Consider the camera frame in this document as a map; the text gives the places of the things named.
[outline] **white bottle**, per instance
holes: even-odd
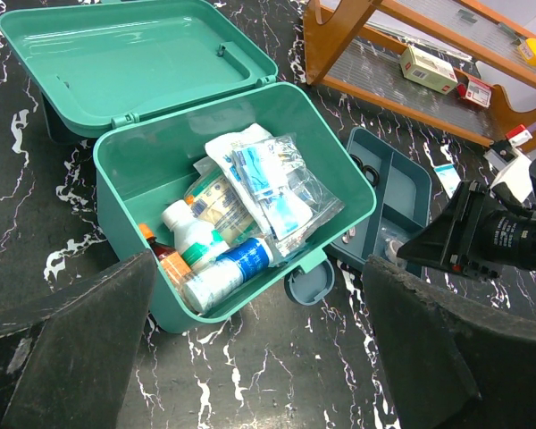
[[[200,273],[187,274],[183,292],[191,307],[206,313],[238,286],[268,268],[272,261],[272,252],[264,240],[248,239]]]
[[[182,199],[172,203],[163,212],[161,219],[174,233],[174,247],[180,253],[180,257],[194,271],[204,268],[229,249],[229,245],[222,239],[214,225],[196,219],[190,207]]]

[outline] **brown bottle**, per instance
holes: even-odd
[[[156,236],[145,223],[140,223],[138,227],[145,240],[149,243],[151,250],[153,250],[153,253],[155,253],[155,256],[163,266],[172,284],[178,289],[180,279],[190,273],[187,263],[180,257],[179,252],[174,247],[158,243]]]

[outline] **orange cap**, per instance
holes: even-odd
[[[151,231],[151,228],[149,228],[146,223],[140,223],[138,227],[141,230],[143,237],[145,237],[145,240],[151,240],[155,238],[155,235]]]

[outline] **box hinge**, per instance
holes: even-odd
[[[114,130],[116,128],[124,127],[125,125],[139,122],[139,115],[134,113],[122,114],[121,116],[111,118],[111,126]]]
[[[256,81],[256,87],[261,88],[273,83],[276,83],[276,76],[266,76]]]

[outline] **shelf panel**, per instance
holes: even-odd
[[[398,55],[381,52],[357,38],[349,44],[328,75],[485,138],[500,138],[498,126],[488,111],[470,108],[456,99],[455,91],[442,95],[405,79]]]
[[[444,40],[445,42],[461,50],[470,51],[467,53],[473,55],[476,59],[489,63],[519,80],[526,81],[526,83],[536,88],[536,67],[530,66],[523,60],[516,49],[516,45],[512,43],[514,41],[512,37],[500,29],[498,24],[473,12],[467,7],[453,0],[387,0],[381,2],[378,7],[381,10],[385,8],[383,10],[384,12],[417,28],[421,27],[421,25],[416,25],[419,20],[412,16],[412,14],[406,13],[405,8],[418,13],[426,20],[439,24],[444,29],[456,33],[456,38],[451,37],[450,39]],[[463,15],[459,11],[471,13],[476,22],[469,22],[461,18]],[[426,24],[426,28],[420,28],[422,31],[440,38],[440,32],[437,29],[434,29],[428,22],[424,23]],[[482,48],[486,48],[490,52],[479,54],[476,52],[479,50],[477,48],[466,49],[467,46],[462,46],[463,42],[460,38],[465,38]],[[498,63],[495,61],[495,55],[499,57]],[[524,72],[534,75],[534,79],[529,80],[529,74],[524,77]]]

